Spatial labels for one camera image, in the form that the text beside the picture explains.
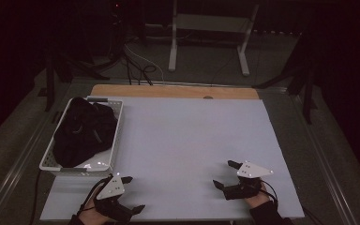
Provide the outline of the black tripod stand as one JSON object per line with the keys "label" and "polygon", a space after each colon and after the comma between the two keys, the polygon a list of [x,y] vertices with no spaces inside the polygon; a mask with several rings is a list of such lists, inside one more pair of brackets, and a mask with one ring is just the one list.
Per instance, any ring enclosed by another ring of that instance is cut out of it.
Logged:
{"label": "black tripod stand", "polygon": [[303,32],[280,74],[266,82],[253,85],[255,89],[265,89],[291,78],[286,91],[290,96],[299,95],[301,91],[304,92],[302,114],[308,124],[311,124],[310,110],[316,67],[313,44],[312,35],[307,31]]}

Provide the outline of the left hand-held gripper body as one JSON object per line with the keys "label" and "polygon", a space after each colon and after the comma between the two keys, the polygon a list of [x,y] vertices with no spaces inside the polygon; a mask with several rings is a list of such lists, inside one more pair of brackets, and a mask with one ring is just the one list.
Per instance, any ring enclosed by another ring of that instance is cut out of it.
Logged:
{"label": "left hand-held gripper body", "polygon": [[125,193],[124,184],[117,174],[102,180],[103,185],[94,198],[96,210],[103,216],[119,222],[129,222],[132,211],[122,205],[118,199]]}

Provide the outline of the black cloth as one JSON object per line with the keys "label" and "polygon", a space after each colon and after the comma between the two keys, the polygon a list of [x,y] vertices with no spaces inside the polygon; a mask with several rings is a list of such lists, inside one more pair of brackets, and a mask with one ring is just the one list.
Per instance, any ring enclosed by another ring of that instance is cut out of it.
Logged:
{"label": "black cloth", "polygon": [[64,168],[73,168],[108,150],[113,145],[117,123],[111,107],[73,98],[53,135],[56,162]]}

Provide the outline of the white plastic basket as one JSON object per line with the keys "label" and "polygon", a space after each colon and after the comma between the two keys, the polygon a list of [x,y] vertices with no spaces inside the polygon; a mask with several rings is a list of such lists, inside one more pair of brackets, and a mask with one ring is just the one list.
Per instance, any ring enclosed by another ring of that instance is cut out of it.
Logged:
{"label": "white plastic basket", "polygon": [[[119,149],[120,135],[122,132],[122,126],[124,122],[124,104],[121,100],[108,99],[101,97],[82,97],[87,100],[89,103],[99,103],[111,107],[114,110],[114,116],[118,119],[116,131],[113,138],[112,147],[106,151],[95,154],[90,159],[81,163],[80,165],[73,168],[64,168],[59,165],[53,155],[53,146],[55,141],[53,136],[49,142],[49,145],[42,157],[42,160],[39,163],[39,168],[42,171],[50,172],[55,175],[84,175],[84,176],[100,176],[106,175],[113,170],[115,164],[115,158]],[[68,102],[62,117],[60,118],[56,129],[58,129],[64,115],[69,107],[70,101]]]}

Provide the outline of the person's right hand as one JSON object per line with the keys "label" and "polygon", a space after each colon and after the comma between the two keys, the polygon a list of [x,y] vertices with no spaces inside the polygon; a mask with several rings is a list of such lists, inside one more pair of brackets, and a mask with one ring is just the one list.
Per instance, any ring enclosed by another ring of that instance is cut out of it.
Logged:
{"label": "person's right hand", "polygon": [[245,202],[247,203],[250,209],[256,208],[264,203],[268,203],[269,201],[270,201],[270,197],[266,194],[265,185],[262,185],[261,190],[256,196],[245,199]]}

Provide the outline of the white metal stand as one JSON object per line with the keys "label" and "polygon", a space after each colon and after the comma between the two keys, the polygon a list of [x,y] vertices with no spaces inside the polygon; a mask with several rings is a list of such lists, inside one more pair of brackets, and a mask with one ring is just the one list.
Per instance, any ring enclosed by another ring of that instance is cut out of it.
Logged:
{"label": "white metal stand", "polygon": [[192,31],[211,31],[211,32],[228,32],[243,34],[243,41],[237,46],[237,55],[241,72],[244,76],[249,76],[250,71],[246,57],[246,48],[252,33],[260,5],[253,4],[251,12],[246,17],[226,17],[214,15],[198,15],[179,13],[178,0],[173,0],[172,6],[172,44],[169,56],[169,71],[176,70],[177,60],[177,31],[179,29]]}

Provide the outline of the white table mat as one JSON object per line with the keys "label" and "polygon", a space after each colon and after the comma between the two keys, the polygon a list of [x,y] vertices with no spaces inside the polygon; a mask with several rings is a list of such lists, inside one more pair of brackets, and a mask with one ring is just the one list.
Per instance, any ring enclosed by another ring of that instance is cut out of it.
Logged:
{"label": "white table mat", "polygon": [[228,161],[271,170],[265,180],[286,218],[304,215],[262,101],[126,97],[114,170],[131,177],[120,203],[144,209],[136,222],[248,218],[242,200],[228,201],[215,182],[238,179]]}

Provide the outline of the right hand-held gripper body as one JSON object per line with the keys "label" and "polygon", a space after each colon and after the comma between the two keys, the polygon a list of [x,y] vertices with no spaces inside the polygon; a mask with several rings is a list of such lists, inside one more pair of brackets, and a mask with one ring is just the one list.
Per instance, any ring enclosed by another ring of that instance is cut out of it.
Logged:
{"label": "right hand-held gripper body", "polygon": [[223,191],[226,200],[246,199],[256,196],[262,188],[262,177],[272,175],[274,172],[249,161],[236,170],[239,182],[228,186]]}

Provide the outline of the person's left hand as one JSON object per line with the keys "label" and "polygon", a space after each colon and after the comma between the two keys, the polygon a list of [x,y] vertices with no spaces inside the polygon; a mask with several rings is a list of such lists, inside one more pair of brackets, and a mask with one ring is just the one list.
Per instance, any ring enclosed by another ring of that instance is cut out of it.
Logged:
{"label": "person's left hand", "polygon": [[104,225],[110,219],[101,215],[95,208],[94,197],[97,191],[95,190],[91,197],[86,198],[86,203],[83,209],[78,214],[78,219],[83,225]]}

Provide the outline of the metal floor rail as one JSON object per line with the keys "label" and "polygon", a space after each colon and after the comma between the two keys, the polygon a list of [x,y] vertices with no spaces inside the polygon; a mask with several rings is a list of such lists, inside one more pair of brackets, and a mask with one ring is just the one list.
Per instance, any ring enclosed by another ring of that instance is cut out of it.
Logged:
{"label": "metal floor rail", "polygon": [[335,174],[326,158],[323,147],[318,141],[316,134],[314,133],[312,125],[310,125],[304,115],[302,114],[303,102],[298,96],[290,96],[292,105],[294,106],[297,117],[301,121],[307,138],[310,141],[312,147],[312,153],[318,162],[321,174],[325,183],[329,189],[333,202],[339,212],[340,218],[344,225],[358,225],[356,218],[349,206],[348,201],[345,198],[344,192],[335,177]]}
{"label": "metal floor rail", "polygon": [[0,127],[0,225],[39,225],[52,176],[39,162],[61,112],[58,98],[26,97]]}

